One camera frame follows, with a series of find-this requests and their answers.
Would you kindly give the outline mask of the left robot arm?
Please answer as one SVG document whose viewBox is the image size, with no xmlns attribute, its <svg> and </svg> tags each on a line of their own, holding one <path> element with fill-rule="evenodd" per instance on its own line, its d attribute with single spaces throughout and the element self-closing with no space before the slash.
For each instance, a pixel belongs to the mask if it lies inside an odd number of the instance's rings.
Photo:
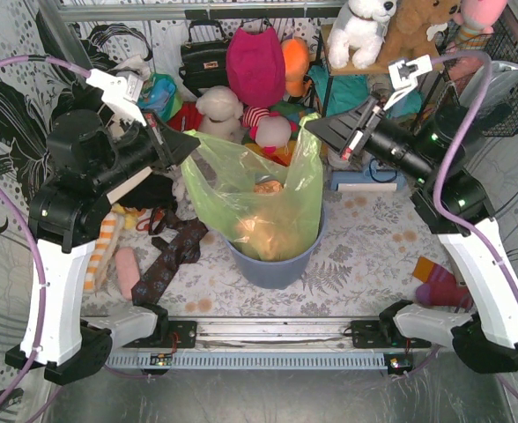
<svg viewBox="0 0 518 423">
<path fill-rule="evenodd" d="M 154 113 L 113 137 L 96 112 L 79 109 L 55 121 L 46 144 L 54 173 L 30 203 L 28 217 L 42 262 L 34 275 L 26 334 L 5 361 L 24 369 L 32 359 L 47 381 L 64 386 L 98 373 L 115 349 L 167 339 L 168 313 L 148 301 L 118 315 L 81 319 L 84 280 L 113 204 L 154 167 L 180 165 L 200 141 Z"/>
</svg>

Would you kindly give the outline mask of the green plastic trash bag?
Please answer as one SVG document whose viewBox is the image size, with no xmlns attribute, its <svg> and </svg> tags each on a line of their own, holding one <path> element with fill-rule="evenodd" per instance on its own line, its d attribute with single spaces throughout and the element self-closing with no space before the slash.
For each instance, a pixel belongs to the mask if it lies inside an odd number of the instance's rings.
<svg viewBox="0 0 518 423">
<path fill-rule="evenodd" d="M 294 257 L 305 252 L 317 237 L 322 208 L 322 142 L 305 129 L 305 123 L 317 116 L 311 114 L 301 120 L 292 161 L 287 167 L 244 145 L 190 130 L 189 134 L 200 140 L 196 154 L 213 173 L 212 179 L 207 179 L 193 158 L 181 163 L 182 178 L 197 217 L 239 249 L 233 243 L 237 238 L 235 226 L 259 205 L 254 186 L 275 179 L 284 185 L 285 194 L 297 209 L 292 226 L 297 242 Z"/>
</svg>

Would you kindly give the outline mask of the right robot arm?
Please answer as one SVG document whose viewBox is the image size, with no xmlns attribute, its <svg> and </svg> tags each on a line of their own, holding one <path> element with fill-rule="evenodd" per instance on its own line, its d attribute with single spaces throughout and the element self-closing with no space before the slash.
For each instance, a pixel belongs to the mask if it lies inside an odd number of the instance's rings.
<svg viewBox="0 0 518 423">
<path fill-rule="evenodd" d="M 452 349 L 479 374 L 518 371 L 518 278 L 500 239 L 492 203 L 465 167 L 482 135 L 474 110 L 440 108 L 417 134 L 389 120 L 377 100 L 307 122 L 343 156 L 366 151 L 413 178 L 411 201 L 453 259 L 475 311 L 453 314 L 399 301 L 380 319 L 385 331 Z"/>
</svg>

